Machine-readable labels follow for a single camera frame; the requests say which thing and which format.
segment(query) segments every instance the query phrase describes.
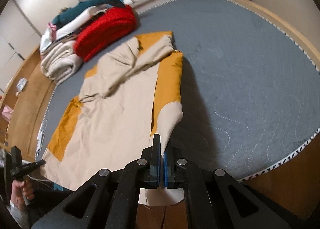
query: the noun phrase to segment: teal plush toy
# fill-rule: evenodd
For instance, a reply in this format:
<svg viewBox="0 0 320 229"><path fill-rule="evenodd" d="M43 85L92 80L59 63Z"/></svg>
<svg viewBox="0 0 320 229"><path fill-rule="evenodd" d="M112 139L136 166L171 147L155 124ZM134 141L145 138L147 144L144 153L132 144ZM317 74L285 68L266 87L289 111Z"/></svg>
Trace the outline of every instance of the teal plush toy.
<svg viewBox="0 0 320 229"><path fill-rule="evenodd" d="M124 4L120 0L88 0L79 2L74 8L69 8L63 13L56 16L51 23L57 26L57 30L62 28L64 25L73 21L78 17L86 8L91 6L98 6L101 4L109 4L114 7L125 8Z"/></svg>

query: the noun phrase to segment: gray sleeve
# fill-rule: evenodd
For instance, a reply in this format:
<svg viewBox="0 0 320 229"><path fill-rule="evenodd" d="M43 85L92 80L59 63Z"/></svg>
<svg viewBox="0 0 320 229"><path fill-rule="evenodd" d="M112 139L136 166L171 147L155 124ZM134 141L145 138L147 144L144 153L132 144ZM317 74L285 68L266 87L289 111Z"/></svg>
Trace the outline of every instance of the gray sleeve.
<svg viewBox="0 0 320 229"><path fill-rule="evenodd" d="M30 229L28 214L18 209L10 200L10 214L22 229Z"/></svg>

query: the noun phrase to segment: triangular cutout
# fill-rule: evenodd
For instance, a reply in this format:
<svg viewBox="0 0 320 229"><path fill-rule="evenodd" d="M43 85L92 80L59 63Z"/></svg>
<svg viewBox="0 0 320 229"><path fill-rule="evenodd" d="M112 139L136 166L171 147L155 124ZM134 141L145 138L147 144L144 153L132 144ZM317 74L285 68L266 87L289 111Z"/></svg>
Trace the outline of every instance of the triangular cutout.
<svg viewBox="0 0 320 229"><path fill-rule="evenodd" d="M249 199L241 194L233 185L228 186L229 192L238 209L239 215L242 218L248 217L259 211L259 208L254 205Z"/></svg>
<svg viewBox="0 0 320 229"><path fill-rule="evenodd" d="M77 218L82 218L95 190L96 187L94 185L91 185L81 195L79 195L71 203L69 203L63 210L66 213L73 215Z"/></svg>

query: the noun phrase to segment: black cable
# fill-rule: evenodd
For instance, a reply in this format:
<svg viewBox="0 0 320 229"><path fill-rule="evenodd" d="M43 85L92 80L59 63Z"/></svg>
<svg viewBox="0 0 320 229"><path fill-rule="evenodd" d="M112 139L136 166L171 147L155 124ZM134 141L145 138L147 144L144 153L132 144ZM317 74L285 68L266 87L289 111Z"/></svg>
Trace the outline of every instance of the black cable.
<svg viewBox="0 0 320 229"><path fill-rule="evenodd" d="M165 206L164 208L164 214L163 214L163 219L162 219L162 223L161 223L161 228L160 229L163 229L163 225L164 225L164 221L165 221L165 213L167 211L167 206Z"/></svg>

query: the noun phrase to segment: human hand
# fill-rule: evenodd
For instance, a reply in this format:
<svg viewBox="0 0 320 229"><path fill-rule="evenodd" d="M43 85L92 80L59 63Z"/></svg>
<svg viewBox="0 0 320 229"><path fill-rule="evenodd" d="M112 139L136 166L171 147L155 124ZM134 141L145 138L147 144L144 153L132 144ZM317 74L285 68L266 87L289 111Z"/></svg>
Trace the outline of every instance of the human hand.
<svg viewBox="0 0 320 229"><path fill-rule="evenodd" d="M22 212L24 212L25 202L22 192L24 196L29 200L34 199L34 190L29 178L27 178L26 181L14 180L12 182L11 202Z"/></svg>

